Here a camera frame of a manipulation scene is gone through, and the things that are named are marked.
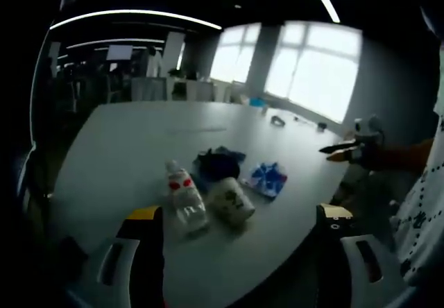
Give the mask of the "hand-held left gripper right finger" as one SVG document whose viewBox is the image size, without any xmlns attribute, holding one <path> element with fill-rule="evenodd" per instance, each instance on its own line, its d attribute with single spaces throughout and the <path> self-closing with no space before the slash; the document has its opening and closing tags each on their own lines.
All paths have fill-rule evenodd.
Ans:
<svg viewBox="0 0 444 308">
<path fill-rule="evenodd" d="M 386 307 L 399 296 L 399 262 L 347 209 L 316 207 L 317 307 Z"/>
</svg>

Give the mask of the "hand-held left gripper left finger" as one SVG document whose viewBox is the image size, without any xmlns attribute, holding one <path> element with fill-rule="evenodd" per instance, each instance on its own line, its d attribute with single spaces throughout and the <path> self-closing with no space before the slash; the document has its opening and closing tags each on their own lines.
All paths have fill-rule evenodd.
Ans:
<svg viewBox="0 0 444 308">
<path fill-rule="evenodd" d="M 77 307 L 164 307 L 160 206 L 136 209 L 83 262 L 67 293 Z"/>
</svg>

